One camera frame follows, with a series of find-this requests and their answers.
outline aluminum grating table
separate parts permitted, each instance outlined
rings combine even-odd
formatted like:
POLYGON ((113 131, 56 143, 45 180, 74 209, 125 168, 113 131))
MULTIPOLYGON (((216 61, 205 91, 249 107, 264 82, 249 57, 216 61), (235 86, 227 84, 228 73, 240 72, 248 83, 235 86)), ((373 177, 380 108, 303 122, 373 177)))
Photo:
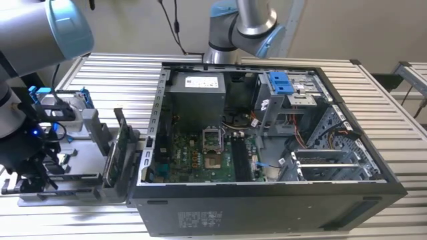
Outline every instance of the aluminum grating table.
MULTIPOLYGON (((117 123, 112 108, 146 132, 161 62, 200 62, 199 56, 93 53, 73 63, 58 88, 89 90, 101 122, 117 123)), ((243 58, 243 64, 320 67, 355 115, 408 195, 349 232, 193 236, 193 239, 427 239, 427 132, 361 65, 348 60, 243 58)), ((0 196, 0 237, 76 239, 149 237, 136 209, 102 206, 17 207, 17 196, 0 196)))

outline black cable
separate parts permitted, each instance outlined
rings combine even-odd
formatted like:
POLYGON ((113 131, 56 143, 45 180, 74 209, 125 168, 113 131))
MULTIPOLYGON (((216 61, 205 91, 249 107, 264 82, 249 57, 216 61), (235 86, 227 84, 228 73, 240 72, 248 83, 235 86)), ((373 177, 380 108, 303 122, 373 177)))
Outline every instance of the black cable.
POLYGON ((176 0, 173 0, 173 5, 174 5, 173 30, 174 30, 174 34, 176 34, 177 43, 178 43, 178 45, 183 47, 183 45, 181 45, 181 40, 180 40, 178 6, 177 6, 177 4, 176 4, 176 0))
POLYGON ((328 132, 331 132, 331 130, 333 130, 335 128, 337 128, 341 124, 343 124, 343 122, 340 121, 340 122, 336 123, 333 126, 331 126, 327 130, 324 130, 324 132, 319 135, 317 139, 320 139, 324 134, 327 134, 328 132))
POLYGON ((280 169, 281 168, 280 166, 273 166, 273 165, 269 165, 269 164, 268 164, 268 166, 275 168, 275 169, 280 169))
POLYGON ((173 36, 173 40, 180 48, 181 54, 184 55, 200 55, 201 56, 201 62, 203 62, 203 57, 204 57, 204 53, 200 52, 187 52, 183 48, 181 45, 181 39, 180 39, 180 22, 178 22, 178 8, 177 8, 177 2, 176 0, 173 0, 173 4, 174 4, 174 22, 173 22, 173 29, 172 29, 172 24, 170 24, 170 19, 169 19, 169 15, 165 9, 165 6, 162 4, 162 0, 157 0, 158 4, 161 5, 162 8, 162 12, 165 15, 165 19, 166 19, 166 24, 168 24, 168 28, 170 30, 172 36, 173 36))
POLYGON ((41 137, 38 137, 38 138, 40 138, 44 142, 46 142, 46 143, 57 143, 60 140, 62 140, 62 139, 66 137, 66 128, 65 128, 65 126, 64 126, 60 122, 57 122, 57 121, 52 122, 50 124, 52 124, 52 128, 53 128, 53 124, 60 125, 60 127, 61 127, 61 129, 62 129, 62 131, 64 131, 62 136, 61 136, 60 138, 57 138, 57 139, 48 139, 48 138, 41 138, 41 137))
POLYGON ((420 112, 421 112, 423 107, 419 107, 416 110, 416 113, 413 115, 413 118, 416 119, 416 117, 419 116, 420 112))
POLYGON ((403 106, 403 104, 405 103, 405 100, 407 100, 407 97, 408 97, 408 95, 409 95, 411 90, 412 90, 412 86, 411 86, 411 87, 408 88, 408 90, 407 90, 407 93, 405 93, 404 98, 403 98, 401 103, 400 103, 401 106, 403 106))
POLYGON ((177 46, 178 46, 178 48, 180 48, 181 54, 187 55, 187 52, 185 52, 185 50, 183 49, 183 46, 181 46, 180 42, 177 41, 176 36, 174 36, 174 33, 173 33, 172 24, 170 24, 170 20, 169 20, 169 15, 168 15, 165 6, 164 6, 164 4, 162 4, 162 0, 158 0, 157 2, 160 3, 160 6, 161 6, 161 8, 162 8, 162 12, 164 12, 164 16, 165 16, 165 19, 166 19, 168 28, 170 29, 170 33, 172 33, 172 36, 173 36, 173 40, 174 40, 174 42, 176 42, 176 44, 177 44, 177 46))
POLYGON ((57 64, 56 65, 56 68, 54 68, 54 72, 53 72, 53 75, 52 75, 52 80, 50 80, 50 93, 53 95, 53 98, 56 100, 57 103, 61 103, 62 100, 58 98, 57 94, 56 94, 56 91, 54 91, 54 80, 56 80, 56 75, 58 73, 58 69, 60 69, 60 65, 61 64, 57 64))

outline blue latch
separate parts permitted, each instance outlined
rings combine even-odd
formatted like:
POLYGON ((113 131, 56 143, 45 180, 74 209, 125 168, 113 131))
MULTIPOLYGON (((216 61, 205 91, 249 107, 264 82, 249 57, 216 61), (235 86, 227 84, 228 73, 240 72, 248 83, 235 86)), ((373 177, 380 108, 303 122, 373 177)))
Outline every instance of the blue latch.
POLYGON ((275 94, 293 94, 293 86, 289 82, 288 75, 284 72, 271 71, 269 82, 273 87, 275 94))

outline metal slat surface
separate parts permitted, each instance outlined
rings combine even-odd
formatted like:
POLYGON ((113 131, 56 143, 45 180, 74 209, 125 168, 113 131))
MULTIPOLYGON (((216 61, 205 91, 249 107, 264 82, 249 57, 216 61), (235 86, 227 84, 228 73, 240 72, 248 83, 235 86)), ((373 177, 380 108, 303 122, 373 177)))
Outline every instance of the metal slat surface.
MULTIPOLYGON (((58 87, 76 90, 85 86, 101 122, 116 127, 112 108, 122 107, 126 122, 145 133, 161 62, 199 61, 200 58, 193 56, 93 53, 88 59, 76 61, 58 87)), ((193 239, 427 239, 427 134, 364 69, 347 60, 243 58, 241 61, 248 65, 323 69, 408 195, 349 232, 203 236, 193 239)), ((32 240, 110 236, 150 239, 136 209, 126 208, 124 204, 17 207, 16 202, 16 196, 0 196, 0 217, 6 223, 0 226, 0 236, 28 236, 32 240)))

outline white wall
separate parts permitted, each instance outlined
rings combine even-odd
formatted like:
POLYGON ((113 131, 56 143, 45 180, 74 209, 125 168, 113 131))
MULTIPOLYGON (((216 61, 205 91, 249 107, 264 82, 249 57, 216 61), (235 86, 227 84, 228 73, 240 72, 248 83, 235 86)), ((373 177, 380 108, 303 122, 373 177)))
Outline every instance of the white wall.
POLYGON ((371 73, 427 62, 427 0, 305 0, 288 57, 359 59, 371 73))

